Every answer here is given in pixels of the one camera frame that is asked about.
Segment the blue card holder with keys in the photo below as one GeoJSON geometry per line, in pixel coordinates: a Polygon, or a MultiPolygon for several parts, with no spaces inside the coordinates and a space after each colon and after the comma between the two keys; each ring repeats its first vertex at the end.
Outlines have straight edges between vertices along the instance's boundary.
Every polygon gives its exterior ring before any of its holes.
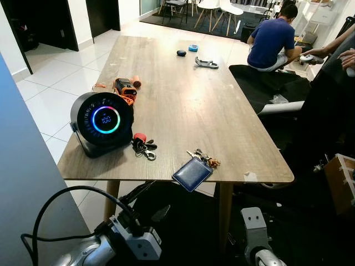
{"type": "Polygon", "coordinates": [[[187,153],[192,157],[177,172],[172,175],[173,180],[182,185],[188,192],[193,192],[198,185],[205,182],[213,171],[221,164],[215,158],[208,156],[201,149],[187,153]]]}

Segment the white handheld controller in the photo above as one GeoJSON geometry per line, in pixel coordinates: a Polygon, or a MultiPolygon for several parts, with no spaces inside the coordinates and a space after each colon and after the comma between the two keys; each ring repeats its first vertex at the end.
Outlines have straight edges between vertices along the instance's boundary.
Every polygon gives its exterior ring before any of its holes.
{"type": "Polygon", "coordinates": [[[300,56],[300,61],[306,64],[323,64],[325,59],[316,55],[302,55],[300,56]]]}

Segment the black floor mat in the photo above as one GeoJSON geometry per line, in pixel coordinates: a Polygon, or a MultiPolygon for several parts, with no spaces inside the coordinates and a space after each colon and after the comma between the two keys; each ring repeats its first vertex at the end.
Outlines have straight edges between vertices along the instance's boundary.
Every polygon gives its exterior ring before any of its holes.
{"type": "Polygon", "coordinates": [[[162,255],[153,266],[251,266],[245,256],[245,225],[240,211],[257,206],[266,216],[269,245],[287,266],[355,266],[353,223],[333,213],[266,202],[248,193],[233,196],[232,218],[224,252],[218,246],[215,197],[186,192],[172,182],[157,182],[135,201],[145,226],[155,228],[162,255]],[[160,223],[150,216],[171,205],[160,223]]]}

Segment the key bunch with red fob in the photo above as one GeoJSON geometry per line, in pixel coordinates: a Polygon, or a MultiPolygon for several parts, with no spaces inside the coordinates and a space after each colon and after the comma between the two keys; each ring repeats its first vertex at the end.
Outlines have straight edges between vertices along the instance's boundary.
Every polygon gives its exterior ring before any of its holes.
{"type": "Polygon", "coordinates": [[[150,161],[156,160],[153,150],[157,149],[157,144],[153,140],[147,140],[147,136],[142,132],[137,132],[132,139],[132,147],[136,157],[144,156],[150,161]]]}

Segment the wooden table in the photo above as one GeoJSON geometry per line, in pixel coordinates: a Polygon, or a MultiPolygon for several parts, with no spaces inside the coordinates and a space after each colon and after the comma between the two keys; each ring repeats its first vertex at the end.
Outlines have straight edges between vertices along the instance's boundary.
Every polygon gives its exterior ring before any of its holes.
{"type": "Polygon", "coordinates": [[[248,99],[233,78],[218,46],[199,44],[197,53],[176,55],[188,40],[121,35],[97,79],[139,76],[142,87],[134,109],[134,132],[157,142],[157,158],[135,157],[132,149],[88,158],[79,140],[69,140],[58,163],[65,180],[104,180],[117,195],[121,181],[170,181],[188,162],[187,151],[201,149],[221,162],[210,176],[219,196],[220,251],[226,248],[236,183],[290,183],[294,175],[248,99]],[[198,68],[195,57],[220,68],[198,68]]]}

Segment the orange and black power tool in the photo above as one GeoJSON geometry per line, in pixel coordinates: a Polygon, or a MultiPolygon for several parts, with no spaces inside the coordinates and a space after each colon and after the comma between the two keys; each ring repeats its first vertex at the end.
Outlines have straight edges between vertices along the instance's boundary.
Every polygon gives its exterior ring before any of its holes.
{"type": "Polygon", "coordinates": [[[139,93],[139,87],[134,85],[134,81],[128,78],[116,78],[109,84],[94,84],[92,92],[102,94],[102,103],[109,106],[133,107],[139,93]]]}

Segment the wooden box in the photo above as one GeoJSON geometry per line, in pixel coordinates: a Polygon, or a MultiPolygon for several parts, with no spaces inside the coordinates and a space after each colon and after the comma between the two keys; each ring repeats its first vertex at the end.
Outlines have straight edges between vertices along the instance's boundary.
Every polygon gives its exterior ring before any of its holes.
{"type": "Polygon", "coordinates": [[[355,160],[336,154],[324,168],[337,214],[347,213],[355,204],[355,160]]]}

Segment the grey metal tool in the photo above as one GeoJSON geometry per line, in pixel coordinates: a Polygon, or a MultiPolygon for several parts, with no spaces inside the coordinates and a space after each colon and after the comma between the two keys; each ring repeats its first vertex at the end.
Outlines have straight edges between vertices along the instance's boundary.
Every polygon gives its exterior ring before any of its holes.
{"type": "Polygon", "coordinates": [[[195,64],[198,68],[210,68],[210,69],[218,69],[220,66],[218,63],[215,63],[213,60],[203,60],[198,57],[195,57],[195,64]]]}

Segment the standing person in dark clothes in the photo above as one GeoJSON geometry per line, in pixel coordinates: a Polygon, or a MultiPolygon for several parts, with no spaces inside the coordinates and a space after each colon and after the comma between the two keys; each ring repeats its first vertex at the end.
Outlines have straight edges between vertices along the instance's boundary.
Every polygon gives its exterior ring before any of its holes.
{"type": "Polygon", "coordinates": [[[321,48],[304,53],[324,60],[310,82],[311,90],[298,114],[290,167],[295,177],[311,173],[335,154],[353,157],[355,25],[321,48]]]}

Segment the dark area rug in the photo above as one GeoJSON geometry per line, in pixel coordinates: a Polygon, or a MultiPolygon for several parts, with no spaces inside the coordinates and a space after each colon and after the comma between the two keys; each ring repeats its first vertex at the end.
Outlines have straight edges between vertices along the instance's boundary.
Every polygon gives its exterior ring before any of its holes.
{"type": "Polygon", "coordinates": [[[251,12],[244,12],[235,16],[231,13],[222,12],[220,8],[215,10],[198,8],[193,16],[188,13],[178,14],[177,12],[171,16],[169,11],[162,11],[160,14],[154,13],[140,21],[241,40],[244,28],[247,28],[247,35],[251,34],[251,29],[259,25],[261,17],[262,15],[251,12]]]}

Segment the dark brown door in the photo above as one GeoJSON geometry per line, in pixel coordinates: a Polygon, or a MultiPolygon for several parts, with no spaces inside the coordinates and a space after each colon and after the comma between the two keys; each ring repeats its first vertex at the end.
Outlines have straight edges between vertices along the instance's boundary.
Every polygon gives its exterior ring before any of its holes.
{"type": "Polygon", "coordinates": [[[92,38],[109,29],[121,30],[119,0],[85,0],[92,38]]]}

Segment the black dining chair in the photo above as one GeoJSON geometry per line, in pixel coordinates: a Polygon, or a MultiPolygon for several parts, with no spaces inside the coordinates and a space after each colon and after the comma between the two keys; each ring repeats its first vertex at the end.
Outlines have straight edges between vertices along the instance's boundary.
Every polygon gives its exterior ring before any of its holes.
{"type": "Polygon", "coordinates": [[[187,11],[185,8],[188,6],[190,0],[161,0],[161,5],[158,8],[157,14],[172,19],[176,14],[181,19],[186,18],[187,11]]]}

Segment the seated person in blue shirt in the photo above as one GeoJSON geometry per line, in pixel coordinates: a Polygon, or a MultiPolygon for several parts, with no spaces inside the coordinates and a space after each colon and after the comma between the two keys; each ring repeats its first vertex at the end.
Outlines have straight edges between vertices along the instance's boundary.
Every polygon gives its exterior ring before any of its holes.
{"type": "Polygon", "coordinates": [[[251,46],[247,63],[264,73],[284,67],[300,57],[303,48],[295,45],[291,23],[298,15],[295,2],[289,0],[277,18],[262,21],[249,36],[251,46]]]}

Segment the white chair with wooden legs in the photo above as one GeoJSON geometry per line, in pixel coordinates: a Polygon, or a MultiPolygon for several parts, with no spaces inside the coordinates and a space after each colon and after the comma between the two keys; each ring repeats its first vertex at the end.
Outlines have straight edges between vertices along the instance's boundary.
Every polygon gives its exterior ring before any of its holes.
{"type": "Polygon", "coordinates": [[[221,14],[218,16],[218,19],[216,20],[215,25],[211,28],[212,31],[215,30],[219,26],[220,21],[222,18],[226,18],[227,21],[227,28],[224,31],[225,36],[227,37],[229,33],[231,32],[229,30],[231,21],[233,20],[234,16],[240,16],[244,14],[244,10],[242,8],[237,7],[234,3],[232,3],[230,0],[220,0],[220,10],[221,14]]]}

